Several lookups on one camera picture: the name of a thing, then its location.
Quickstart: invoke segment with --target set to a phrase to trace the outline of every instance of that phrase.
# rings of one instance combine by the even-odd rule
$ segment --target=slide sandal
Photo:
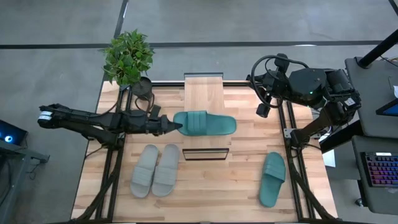
[[[285,182],[286,166],[284,159],[276,152],[267,155],[262,168],[259,199],[263,206],[273,207],[278,199],[280,186]]]
[[[182,124],[178,131],[186,136],[217,136],[236,131],[235,118],[206,111],[178,112],[174,115],[174,123]]]
[[[144,198],[149,193],[152,178],[154,176],[156,160],[159,150],[156,146],[149,144],[139,156],[138,163],[132,172],[130,190],[139,198]]]
[[[178,160],[180,150],[174,144],[166,145],[159,165],[155,168],[154,183],[152,193],[159,197],[164,197],[171,193],[177,181]]]

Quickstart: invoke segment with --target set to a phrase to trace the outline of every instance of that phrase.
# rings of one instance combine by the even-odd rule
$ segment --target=plant pot
[[[140,100],[151,100],[152,82],[147,77],[141,77],[140,81],[131,86],[132,94],[136,95]]]

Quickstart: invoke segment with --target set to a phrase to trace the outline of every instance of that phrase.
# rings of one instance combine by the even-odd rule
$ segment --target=gray floor
[[[0,8],[6,9],[0,13],[0,44],[108,43],[121,4],[122,0],[0,0]],[[397,22],[388,0],[130,0],[122,30],[138,28],[150,42],[381,40]],[[242,80],[259,57],[279,52],[311,67],[344,68],[345,58],[364,55],[373,47],[155,49],[149,77],[182,80],[185,72],[223,72],[225,80]],[[398,55],[397,47],[385,54],[393,55]],[[29,147],[51,155],[49,163],[37,169],[35,180],[26,179],[13,223],[69,219],[87,141],[71,131],[40,128],[38,107],[61,103],[94,111],[103,62],[97,49],[0,50],[0,119],[28,130]],[[329,173],[340,218],[398,222],[398,217],[355,206],[356,182]]]

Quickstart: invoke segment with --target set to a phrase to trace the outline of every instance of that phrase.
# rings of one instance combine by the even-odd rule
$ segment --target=keyboard
[[[398,187],[398,153],[364,152],[371,187]]]

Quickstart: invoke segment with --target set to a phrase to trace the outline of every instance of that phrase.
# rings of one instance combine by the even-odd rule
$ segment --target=wooden platform
[[[116,101],[118,86],[104,83],[98,104],[98,113],[106,111]],[[184,88],[154,88],[155,103],[160,113],[172,120],[174,114],[184,111],[187,104]],[[220,97],[211,91],[203,100]],[[266,155],[278,152],[284,158],[285,148],[279,123],[278,110],[271,110],[264,119],[256,115],[257,96],[248,87],[224,87],[225,114],[234,116],[236,132],[226,139],[230,152],[225,161],[185,161],[182,153],[178,165],[175,190],[167,197],[151,193],[144,199],[135,198],[129,189],[134,166],[147,144],[155,144],[162,152],[168,143],[184,147],[184,136],[173,131],[160,137],[129,135],[124,148],[122,171],[114,211],[114,222],[291,222],[296,221],[290,176],[273,208],[264,208],[258,201],[259,180]],[[297,125],[303,127],[312,120],[309,108],[294,105]],[[88,153],[99,148],[91,142]],[[334,216],[335,204],[330,190],[322,155],[318,149],[303,151],[310,188],[320,203]],[[84,163],[76,195],[72,218],[78,217],[98,193],[106,157],[106,150],[91,155]]]

